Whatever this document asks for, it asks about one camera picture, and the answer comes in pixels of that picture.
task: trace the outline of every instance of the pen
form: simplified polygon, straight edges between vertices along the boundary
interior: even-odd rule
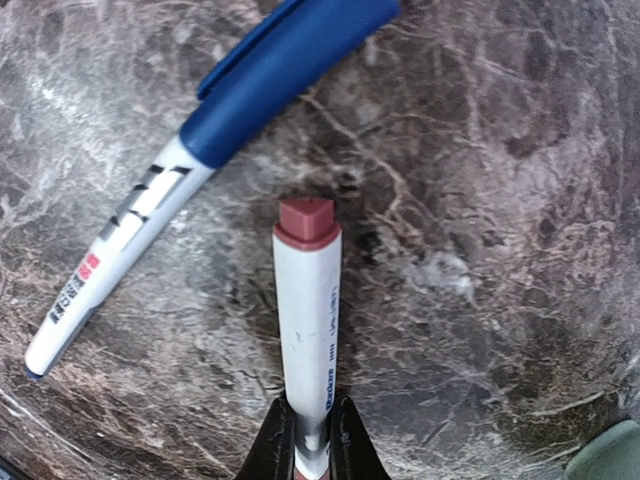
[[[182,205],[328,69],[399,13],[397,0],[289,0],[205,77],[200,105],[116,209],[25,354],[46,375]]]
[[[280,203],[273,259],[286,398],[295,414],[296,480],[328,478],[342,232],[333,201]]]

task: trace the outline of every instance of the blue pen cap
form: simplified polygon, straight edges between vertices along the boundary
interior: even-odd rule
[[[211,168],[238,150],[306,88],[400,12],[397,0],[290,0],[203,80],[200,106],[180,129]]]

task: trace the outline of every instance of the marker body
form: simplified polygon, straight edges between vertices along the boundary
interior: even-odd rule
[[[82,326],[169,220],[215,172],[176,135],[89,248],[25,354],[29,376],[46,375]]]
[[[292,246],[282,229],[273,237],[285,390],[296,414],[295,466],[307,480],[329,467],[325,421],[335,396],[342,247],[339,227],[334,231],[313,250]]]

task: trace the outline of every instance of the black clamp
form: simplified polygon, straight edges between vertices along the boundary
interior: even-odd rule
[[[294,413],[284,394],[274,400],[235,480],[292,480]],[[331,480],[391,480],[371,443],[358,409],[338,397],[330,417]]]

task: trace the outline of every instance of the green object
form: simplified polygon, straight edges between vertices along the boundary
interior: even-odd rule
[[[597,437],[567,466],[568,480],[639,480],[640,425],[625,420]]]

